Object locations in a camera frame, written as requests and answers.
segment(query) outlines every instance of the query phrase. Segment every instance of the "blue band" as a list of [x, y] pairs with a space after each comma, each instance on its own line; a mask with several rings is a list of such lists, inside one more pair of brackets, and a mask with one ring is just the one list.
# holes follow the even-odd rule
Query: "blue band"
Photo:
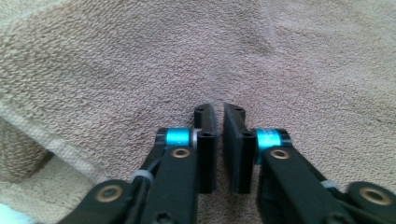
[[165, 144], [167, 146], [183, 146], [190, 145], [190, 129], [188, 128], [170, 128], [166, 132]]
[[256, 129], [257, 134], [257, 160], [256, 164], [262, 164], [262, 153], [268, 147], [282, 146], [282, 137], [276, 129]]

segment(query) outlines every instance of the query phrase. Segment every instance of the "beige towel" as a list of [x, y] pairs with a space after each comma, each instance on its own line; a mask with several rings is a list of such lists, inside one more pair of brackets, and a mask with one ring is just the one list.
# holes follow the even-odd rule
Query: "beige towel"
[[[94, 183], [127, 179], [159, 127], [189, 126], [202, 103], [221, 120], [227, 102], [249, 127], [287, 129], [343, 187], [396, 191], [392, 0], [7, 2], [0, 118]], [[199, 220], [257, 223], [255, 195], [226, 192], [221, 158], [218, 176]]]

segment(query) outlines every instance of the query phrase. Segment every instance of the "light blue surface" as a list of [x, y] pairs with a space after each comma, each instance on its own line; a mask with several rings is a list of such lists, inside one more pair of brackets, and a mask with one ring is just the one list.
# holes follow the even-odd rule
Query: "light blue surface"
[[183, 146], [190, 144], [190, 129], [170, 128], [166, 132], [165, 144], [167, 146]]
[[0, 223], [1, 224], [35, 224], [35, 221], [22, 212], [18, 212], [0, 203]]
[[280, 147], [282, 138], [275, 129], [256, 129], [257, 134], [257, 160], [256, 164], [262, 164], [262, 153], [268, 147]]

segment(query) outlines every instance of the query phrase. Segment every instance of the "towel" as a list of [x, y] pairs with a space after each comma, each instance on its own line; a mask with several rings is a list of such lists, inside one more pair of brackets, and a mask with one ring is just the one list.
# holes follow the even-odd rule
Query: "towel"
[[[94, 184], [126, 180], [158, 128], [191, 126], [204, 103], [221, 122], [227, 102], [246, 109], [248, 127], [287, 129], [343, 189], [367, 180], [396, 191], [391, 0], [7, 2], [0, 119], [34, 144], [21, 164], [47, 150]], [[219, 190], [200, 197], [199, 222], [260, 222], [254, 193], [228, 193], [219, 145]]]

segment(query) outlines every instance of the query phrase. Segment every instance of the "round metal fastener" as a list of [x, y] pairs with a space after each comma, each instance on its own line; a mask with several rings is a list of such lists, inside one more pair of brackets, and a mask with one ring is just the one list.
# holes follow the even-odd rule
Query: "round metal fastener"
[[110, 203], [118, 199], [122, 194], [122, 187], [119, 185], [108, 185], [98, 190], [96, 200], [101, 203]]
[[270, 153], [271, 153], [271, 156], [273, 156], [277, 159], [280, 159], [280, 160], [285, 160], [290, 157], [290, 154], [287, 151], [281, 150], [281, 149], [274, 149]]
[[359, 190], [359, 193], [361, 194], [361, 197], [363, 197], [365, 200], [371, 203], [376, 203], [379, 205], [391, 204], [390, 197], [381, 190], [372, 189], [372, 188], [361, 188]]
[[172, 156], [175, 158], [186, 158], [190, 156], [190, 151], [187, 150], [186, 148], [177, 148], [172, 151]]

